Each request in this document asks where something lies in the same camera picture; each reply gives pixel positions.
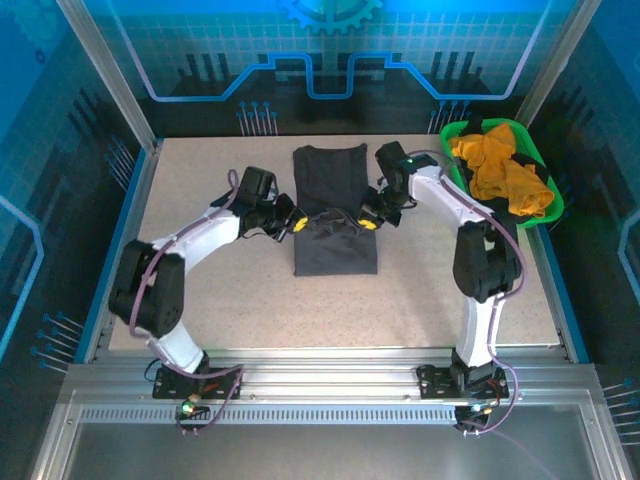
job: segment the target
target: vent slot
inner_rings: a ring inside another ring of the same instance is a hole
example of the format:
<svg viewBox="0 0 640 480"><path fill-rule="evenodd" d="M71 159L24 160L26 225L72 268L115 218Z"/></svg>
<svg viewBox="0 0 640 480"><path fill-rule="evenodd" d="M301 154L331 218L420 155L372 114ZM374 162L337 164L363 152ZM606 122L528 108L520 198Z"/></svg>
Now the vent slot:
<svg viewBox="0 0 640 480"><path fill-rule="evenodd" d="M119 406L92 405L84 408L83 423L171 424L175 422L175 405ZM184 422L209 421L217 412L203 413ZM227 425L452 425L456 422L452 406L443 405L231 405L220 423Z"/></svg>

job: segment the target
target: blue wall panel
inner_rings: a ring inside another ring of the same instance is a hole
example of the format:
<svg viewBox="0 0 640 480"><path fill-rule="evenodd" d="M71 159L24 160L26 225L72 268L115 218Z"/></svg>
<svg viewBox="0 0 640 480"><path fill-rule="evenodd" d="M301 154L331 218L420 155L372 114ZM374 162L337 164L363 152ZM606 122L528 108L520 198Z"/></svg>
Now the blue wall panel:
<svg viewBox="0 0 640 480"><path fill-rule="evenodd" d="M604 0L531 127L568 204L550 226L589 354L640 372L640 4Z"/></svg>
<svg viewBox="0 0 640 480"><path fill-rule="evenodd" d="M76 348L44 314L84 324L124 198L114 151L139 146L55 2L0 1L0 61L0 478L28 478Z"/></svg>
<svg viewBox="0 0 640 480"><path fill-rule="evenodd" d="M575 0L154 5L89 7L156 134L197 136L252 134L251 101L289 134L435 133L439 102L512 116Z"/></svg>

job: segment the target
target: gray floor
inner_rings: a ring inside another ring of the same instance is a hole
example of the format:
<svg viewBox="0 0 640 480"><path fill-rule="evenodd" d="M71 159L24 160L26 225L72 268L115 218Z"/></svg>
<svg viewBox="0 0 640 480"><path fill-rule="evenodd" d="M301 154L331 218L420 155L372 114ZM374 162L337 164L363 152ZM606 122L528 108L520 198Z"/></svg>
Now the gray floor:
<svg viewBox="0 0 640 480"><path fill-rule="evenodd" d="M517 408L500 432L558 479L596 478L580 416ZM509 440L436 426L218 426L183 438L169 426L85 425L70 480L554 478Z"/></svg>
<svg viewBox="0 0 640 480"><path fill-rule="evenodd" d="M162 147L140 238L162 238L198 218L227 191L229 168L273 171L295 198L292 152L303 145L368 145L372 185L381 176L374 154L398 140L406 151L440 149L437 135L172 138ZM451 268L455 237L426 206L408 212L400 228L376 232L378 275L293 275L293 238L236 241L206 258L186 280L183 321L206 348L451 347L462 323L462 295ZM498 344L559 343L524 230L520 242L528 279L507 302ZM144 350L117 321L112 352Z"/></svg>

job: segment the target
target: glass panel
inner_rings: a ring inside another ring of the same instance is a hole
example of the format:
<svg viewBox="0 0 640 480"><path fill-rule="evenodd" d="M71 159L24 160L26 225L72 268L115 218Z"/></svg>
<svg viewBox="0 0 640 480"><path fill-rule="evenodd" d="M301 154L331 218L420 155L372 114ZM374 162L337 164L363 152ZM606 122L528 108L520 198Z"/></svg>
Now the glass panel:
<svg viewBox="0 0 640 480"><path fill-rule="evenodd" d="M513 116L576 0L91 0L160 136L438 133Z"/></svg>
<svg viewBox="0 0 640 480"><path fill-rule="evenodd" d="M499 432L218 425L182 438L166 425L84 425L68 478L597 478L577 408L519 407Z"/></svg>
<svg viewBox="0 0 640 480"><path fill-rule="evenodd" d="M27 478L140 149L55 2L0 32L0 477Z"/></svg>
<svg viewBox="0 0 640 480"><path fill-rule="evenodd" d="M604 0L531 132L567 204L549 227L591 358L638 361L640 4Z"/></svg>

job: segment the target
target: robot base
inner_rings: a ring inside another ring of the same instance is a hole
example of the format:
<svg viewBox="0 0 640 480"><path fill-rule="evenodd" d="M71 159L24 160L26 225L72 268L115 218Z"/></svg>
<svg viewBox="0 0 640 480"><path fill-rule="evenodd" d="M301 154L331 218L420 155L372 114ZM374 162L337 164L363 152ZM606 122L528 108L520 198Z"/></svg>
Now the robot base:
<svg viewBox="0 0 640 480"><path fill-rule="evenodd" d="M208 373L215 373L222 368L210 368ZM194 393L198 393L202 400L224 400L233 387L238 372L211 378L208 380L194 380L184 377L173 370L162 366L156 373L153 384L152 397L157 400L184 400ZM240 397L241 384L231 396L232 400Z"/></svg>
<svg viewBox="0 0 640 480"><path fill-rule="evenodd" d="M420 398L502 400L509 398L509 387L504 370L493 362L480 367L467 367L453 352L448 368L422 365L416 369Z"/></svg>

